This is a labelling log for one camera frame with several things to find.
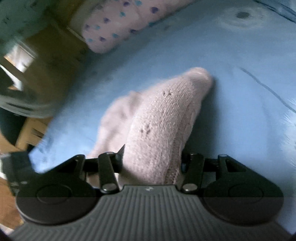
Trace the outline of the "pink heart-print pillow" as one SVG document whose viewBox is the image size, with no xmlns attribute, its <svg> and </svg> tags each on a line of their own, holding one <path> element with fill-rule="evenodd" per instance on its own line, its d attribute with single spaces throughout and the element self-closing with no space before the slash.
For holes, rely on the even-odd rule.
<svg viewBox="0 0 296 241">
<path fill-rule="evenodd" d="M 95 53 L 106 53 L 140 30 L 188 6 L 192 1 L 105 1 L 82 26 L 82 37 Z"/>
</svg>

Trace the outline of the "pink knitted sweater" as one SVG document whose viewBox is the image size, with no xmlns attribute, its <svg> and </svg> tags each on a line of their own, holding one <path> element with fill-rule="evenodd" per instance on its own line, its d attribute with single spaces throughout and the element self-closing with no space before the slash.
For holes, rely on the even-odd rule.
<svg viewBox="0 0 296 241">
<path fill-rule="evenodd" d="M 181 154 L 212 85 L 211 75 L 195 67 L 117 98 L 101 118 L 89 157 L 123 149 L 120 186 L 179 184 Z"/>
</svg>

